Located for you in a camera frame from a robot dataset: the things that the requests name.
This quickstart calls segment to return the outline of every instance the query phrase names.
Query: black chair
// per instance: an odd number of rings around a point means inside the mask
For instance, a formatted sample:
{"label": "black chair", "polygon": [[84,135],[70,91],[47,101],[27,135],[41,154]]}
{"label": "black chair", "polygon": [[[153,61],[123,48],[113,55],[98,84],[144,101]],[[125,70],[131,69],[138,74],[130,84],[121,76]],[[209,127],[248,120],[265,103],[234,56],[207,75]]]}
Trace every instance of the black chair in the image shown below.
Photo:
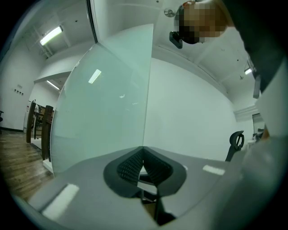
{"label": "black chair", "polygon": [[229,148],[229,151],[228,151],[228,155],[226,157],[226,160],[225,161],[231,161],[233,155],[235,152],[237,151],[240,151],[243,147],[243,144],[244,144],[244,135],[242,134],[244,131],[237,131],[237,132],[234,132],[231,136],[230,136],[230,148]]}
{"label": "black chair", "polygon": [[4,112],[3,112],[3,111],[0,111],[0,122],[3,121],[3,118],[1,117],[1,114],[2,114],[2,113],[4,113]]}

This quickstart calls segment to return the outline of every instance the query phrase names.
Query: glass panel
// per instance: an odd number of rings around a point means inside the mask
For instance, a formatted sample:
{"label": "glass panel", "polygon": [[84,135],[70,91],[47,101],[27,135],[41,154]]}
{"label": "glass panel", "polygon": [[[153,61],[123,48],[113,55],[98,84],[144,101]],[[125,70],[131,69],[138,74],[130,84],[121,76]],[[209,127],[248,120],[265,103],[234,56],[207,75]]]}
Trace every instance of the glass panel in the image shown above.
{"label": "glass panel", "polygon": [[153,25],[95,44],[60,94],[51,131],[54,173],[96,156],[143,145]]}

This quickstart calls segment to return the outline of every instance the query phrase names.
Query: fluorescent light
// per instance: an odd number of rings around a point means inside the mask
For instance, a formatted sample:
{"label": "fluorescent light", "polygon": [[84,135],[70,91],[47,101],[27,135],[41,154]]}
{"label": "fluorescent light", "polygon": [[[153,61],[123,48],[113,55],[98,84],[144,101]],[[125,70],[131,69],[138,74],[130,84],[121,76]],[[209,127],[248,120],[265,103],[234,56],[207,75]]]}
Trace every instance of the fluorescent light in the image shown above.
{"label": "fluorescent light", "polygon": [[47,81],[50,85],[52,85],[53,87],[55,87],[57,90],[60,90],[56,85],[52,84],[51,82]]}
{"label": "fluorescent light", "polygon": [[93,84],[93,82],[98,78],[98,76],[100,74],[101,74],[101,71],[100,70],[96,70],[88,82],[90,84]]}
{"label": "fluorescent light", "polygon": [[57,36],[62,32],[61,27],[57,27],[53,29],[49,34],[47,34],[42,40],[40,40],[41,45],[45,45],[47,42],[49,42],[52,38]]}
{"label": "fluorescent light", "polygon": [[247,75],[247,74],[249,74],[249,73],[251,73],[252,72],[252,69],[247,69],[247,70],[245,70],[245,74]]}

